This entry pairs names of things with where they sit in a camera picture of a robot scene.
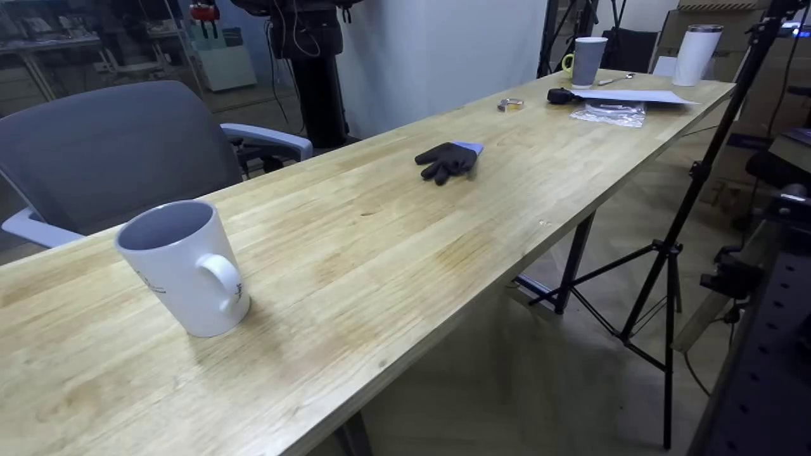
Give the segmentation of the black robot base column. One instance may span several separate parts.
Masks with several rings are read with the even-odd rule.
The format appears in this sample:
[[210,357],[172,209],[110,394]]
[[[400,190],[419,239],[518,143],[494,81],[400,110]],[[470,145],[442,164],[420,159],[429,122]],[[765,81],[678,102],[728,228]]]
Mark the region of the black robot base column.
[[271,22],[271,50],[295,72],[299,110],[310,143],[337,149],[351,143],[337,73],[343,25],[359,0],[231,0]]

